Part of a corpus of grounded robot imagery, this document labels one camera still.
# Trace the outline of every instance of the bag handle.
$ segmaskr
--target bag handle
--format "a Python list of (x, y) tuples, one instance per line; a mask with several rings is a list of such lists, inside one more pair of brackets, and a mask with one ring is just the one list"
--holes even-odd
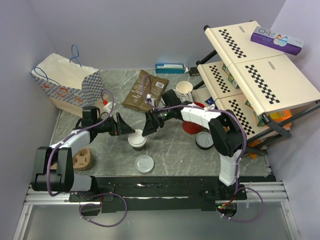
[[(41, 75), (40, 73), (38, 73), (38, 72), (36, 71), (36, 69), (39, 69), (41, 72), (43, 72), (44, 75)], [(47, 74), (45, 73), (45, 71), (43, 71), (40, 67), (37, 67), (37, 66), (36, 66), (36, 67), (33, 69), (33, 71), (34, 71), (36, 74), (38, 74), (40, 77), (45, 78), (48, 82), (49, 82), (49, 81), (52, 81), (52, 82), (55, 82), (57, 85), (61, 86), (61, 84), (58, 83), (57, 81), (55, 81), (55, 80), (53, 80), (53, 79), (51, 79), (51, 78), (48, 78), (48, 75), (47, 75)]]
[[(77, 56), (74, 54), (74, 47), (76, 48), (76, 53), (77, 53)], [(77, 44), (72, 44), (71, 46), (71, 53), (72, 53), (72, 58), (69, 59), (69, 62), (71, 63), (71, 60), (72, 59), (75, 59), (77, 61), (77, 63), (80, 65), (80, 67), (82, 67), (80, 61), (78, 60), (78, 57), (79, 57), (79, 49), (78, 49), (78, 46)]]

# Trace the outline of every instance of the shopping bag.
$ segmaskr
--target shopping bag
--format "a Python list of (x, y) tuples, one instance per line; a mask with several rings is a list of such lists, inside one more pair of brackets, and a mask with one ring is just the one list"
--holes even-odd
[(104, 90), (99, 70), (75, 64), (56, 53), (38, 64), (31, 74), (60, 109), (82, 116), (82, 108), (96, 106)]

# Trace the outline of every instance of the marble countertop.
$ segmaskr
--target marble countertop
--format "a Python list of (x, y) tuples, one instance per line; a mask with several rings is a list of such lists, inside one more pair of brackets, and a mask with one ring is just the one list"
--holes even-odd
[[(148, 73), (156, 75), (154, 70)], [(119, 112), (123, 120), (133, 129), (143, 130), (145, 114), (123, 107), (122, 101), (129, 93), (139, 76), (139, 70), (101, 70), (103, 84), (112, 91), (116, 106), (114, 114)], [(188, 74), (158, 74), (168, 79), (166, 89), (174, 89), (178, 82), (189, 81), (193, 85), (199, 83), (200, 76), (190, 77)], [(56, 143), (66, 137), (75, 127), (78, 116), (62, 111), (53, 136)], [(93, 176), (218, 176), (220, 173), (220, 157), (216, 149), (201, 150), (196, 146), (195, 135), (184, 132), (182, 121), (171, 119), (165, 122), (164, 128), (158, 129), (148, 136), (146, 149), (136, 152), (128, 143), (128, 135), (110, 136), (108, 133), (99, 134), (88, 145), (94, 160), (90, 169), (80, 171), (82, 175)], [(149, 155), (154, 160), (154, 167), (148, 173), (139, 172), (136, 158)], [(240, 162), (240, 175), (267, 176), (265, 158), (258, 156), (251, 159), (244, 156)]]

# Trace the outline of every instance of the brown package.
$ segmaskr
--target brown package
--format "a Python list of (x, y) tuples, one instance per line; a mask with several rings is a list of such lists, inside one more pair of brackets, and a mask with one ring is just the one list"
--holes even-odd
[[(129, 94), (126, 96), (125, 100), (122, 102), (124, 107), (128, 107), (134, 110), (147, 112), (151, 110), (151, 106), (148, 105), (142, 94), (142, 79), (144, 76), (149, 75), (151, 79), (151, 95), (155, 100), (155, 105), (157, 106), (160, 102), (161, 95), (164, 93), (169, 80), (153, 76), (146, 71), (141, 70), (138, 79), (135, 81), (133, 87), (131, 88)], [(144, 81), (144, 92), (145, 95), (150, 93), (150, 81), (148, 78)]]

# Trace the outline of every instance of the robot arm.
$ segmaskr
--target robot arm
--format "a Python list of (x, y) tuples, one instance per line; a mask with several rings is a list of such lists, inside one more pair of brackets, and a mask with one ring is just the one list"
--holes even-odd
[(168, 90), (162, 95), (168, 110), (155, 110), (145, 113), (146, 123), (142, 136), (155, 133), (158, 128), (163, 128), (165, 121), (179, 119), (196, 123), (208, 129), (211, 133), (213, 144), (220, 155), (221, 169), (219, 179), (227, 186), (235, 183), (237, 165), (236, 160), (241, 153), (243, 136), (239, 125), (228, 114), (205, 111), (191, 107), (176, 107), (178, 105), (193, 106), (191, 102), (181, 103), (173, 90)]
[(50, 171), (50, 186), (55, 192), (88, 191), (93, 188), (92, 177), (74, 174), (73, 157), (83, 147), (90, 144), (99, 133), (109, 133), (111, 136), (131, 134), (132, 129), (116, 114), (117, 121), (112, 116), (101, 124), (84, 130), (102, 121), (98, 117), (97, 107), (83, 108), (81, 126), (76, 127), (71, 133), (77, 133), (65, 142), (58, 142), (49, 147), (39, 147), (36, 150), (31, 186), (35, 191), (47, 191), (47, 165), (53, 149), (62, 144), (54, 153), (51, 164), (57, 163), (56, 169)]

